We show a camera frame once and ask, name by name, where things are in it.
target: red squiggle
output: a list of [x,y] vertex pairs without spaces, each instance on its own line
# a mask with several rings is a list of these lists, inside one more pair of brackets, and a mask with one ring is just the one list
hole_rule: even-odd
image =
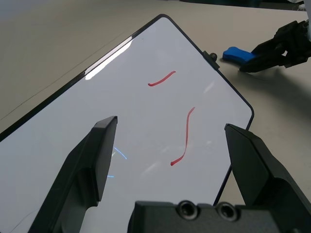
[[149,86],[155,86],[158,85],[162,82],[164,82],[165,80],[167,80],[172,74],[176,73],[176,71],[172,71],[171,73],[169,73],[167,76],[165,76],[163,79],[161,79],[160,81],[156,82],[156,83],[148,83]]
[[172,162],[171,162],[171,166],[173,166],[174,164],[176,164],[176,163],[178,163],[180,160],[182,160],[183,157],[184,157],[184,155],[185,155],[185,153],[186,153],[186,149],[187,149],[187,145],[188,145],[188,124],[189,124],[189,117],[190,117],[190,114],[193,112],[194,108],[195,108],[195,107],[191,108],[191,110],[190,110],[190,112],[188,113],[188,116],[187,116],[187,123],[186,123],[186,146],[185,146],[184,154],[183,154],[180,158],[178,158],[178,159],[172,161]]

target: beige table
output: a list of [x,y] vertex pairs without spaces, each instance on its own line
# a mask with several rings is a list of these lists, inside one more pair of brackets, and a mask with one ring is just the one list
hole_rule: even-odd
[[[168,14],[196,45],[221,57],[252,50],[305,12],[155,0],[67,0],[0,22],[0,132],[158,14]],[[218,61],[255,110],[260,136],[311,200],[311,66],[256,75]],[[222,200],[242,203],[230,176]]]

